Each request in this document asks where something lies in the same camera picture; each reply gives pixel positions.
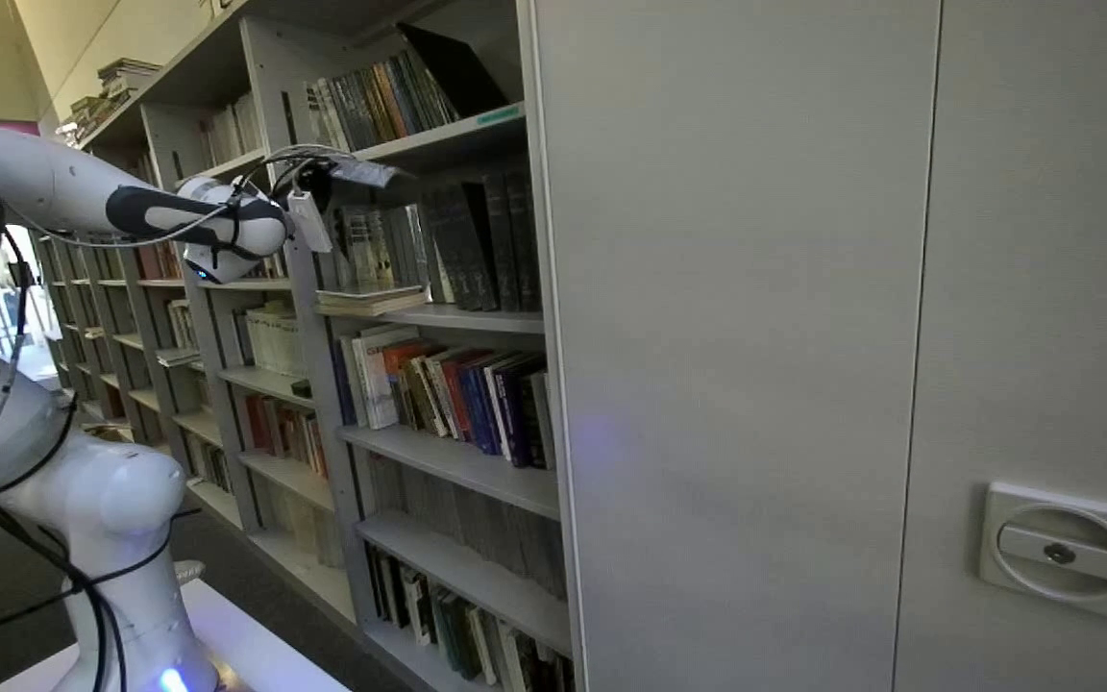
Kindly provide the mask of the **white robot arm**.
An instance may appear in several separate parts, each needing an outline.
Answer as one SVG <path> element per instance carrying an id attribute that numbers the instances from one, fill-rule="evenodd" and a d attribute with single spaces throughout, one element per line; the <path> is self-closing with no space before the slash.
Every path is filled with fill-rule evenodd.
<path id="1" fill-rule="evenodd" d="M 287 234 L 287 212 L 262 192 L 171 192 L 0 126 L 0 246 L 16 223 L 58 243 L 177 243 L 218 282 L 250 271 Z M 0 347 L 0 529 L 62 575 L 77 660 L 58 692 L 214 692 L 171 551 L 180 497 L 171 455 L 85 431 L 77 396 L 29 378 Z"/>

